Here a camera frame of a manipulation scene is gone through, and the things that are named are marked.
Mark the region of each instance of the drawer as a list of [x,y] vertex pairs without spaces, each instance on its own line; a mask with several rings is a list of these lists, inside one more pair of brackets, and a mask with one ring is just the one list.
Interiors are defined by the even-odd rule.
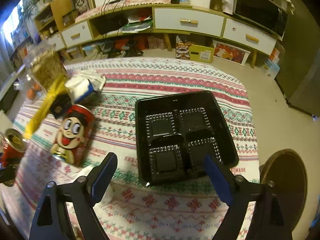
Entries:
[[92,40],[88,22],[82,22],[62,31],[62,36],[67,47]]
[[58,33],[57,35],[54,35],[52,38],[49,38],[48,43],[53,45],[56,51],[63,49],[65,47],[60,33]]
[[271,54],[276,44],[276,39],[262,31],[231,19],[226,21],[223,38],[252,47],[267,55]]
[[174,8],[155,8],[154,17],[156,29],[192,31],[218,37],[224,19],[211,13]]

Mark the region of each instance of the cartoon black hair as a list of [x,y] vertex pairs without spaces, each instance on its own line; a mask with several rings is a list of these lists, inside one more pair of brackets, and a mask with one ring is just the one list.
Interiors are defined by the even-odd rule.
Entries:
[[67,114],[66,118],[68,117],[76,117],[79,119],[79,121],[81,122],[81,124],[86,127],[88,122],[87,119],[85,118],[85,115],[82,113],[79,113],[78,111],[72,111],[70,113]]

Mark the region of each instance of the tablecloth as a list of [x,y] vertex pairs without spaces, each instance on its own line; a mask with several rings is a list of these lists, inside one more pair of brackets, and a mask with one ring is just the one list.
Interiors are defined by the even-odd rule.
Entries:
[[[84,166],[99,165],[108,152],[118,157],[110,204],[94,208],[110,239],[212,239],[228,207],[220,202],[208,177],[165,186],[144,187],[138,179],[135,102],[140,98],[210,90],[227,121],[239,163],[231,171],[259,182],[257,139],[245,87],[236,78],[193,61],[167,58],[121,58],[66,66],[70,74],[94,69],[107,82],[94,107],[95,132]],[[20,132],[41,101],[25,102],[14,126]],[[4,202],[17,228],[28,238],[33,214],[47,182],[70,182],[81,168],[49,153],[61,120],[49,114],[28,141],[13,187],[1,186]],[[254,203],[249,203],[238,239],[244,239]],[[77,225],[72,208],[69,216]]]

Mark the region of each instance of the screw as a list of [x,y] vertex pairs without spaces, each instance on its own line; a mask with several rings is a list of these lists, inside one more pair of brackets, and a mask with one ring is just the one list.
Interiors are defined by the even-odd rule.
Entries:
[[47,187],[53,187],[54,186],[54,181],[50,181],[48,184],[47,184]]
[[77,181],[81,183],[81,182],[84,182],[85,179],[86,179],[86,176],[80,176],[80,177],[77,179]]
[[269,180],[269,181],[267,182],[267,184],[268,184],[270,187],[274,187],[274,186],[275,186],[275,183],[274,183],[274,181],[272,181],[272,180]]
[[236,181],[242,182],[242,181],[244,181],[244,177],[241,175],[236,175]]

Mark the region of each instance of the cartoon red tongue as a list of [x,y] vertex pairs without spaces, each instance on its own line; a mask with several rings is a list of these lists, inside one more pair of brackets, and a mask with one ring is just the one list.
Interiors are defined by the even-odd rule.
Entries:
[[70,139],[67,137],[62,136],[61,142],[64,146],[68,145],[70,143]]

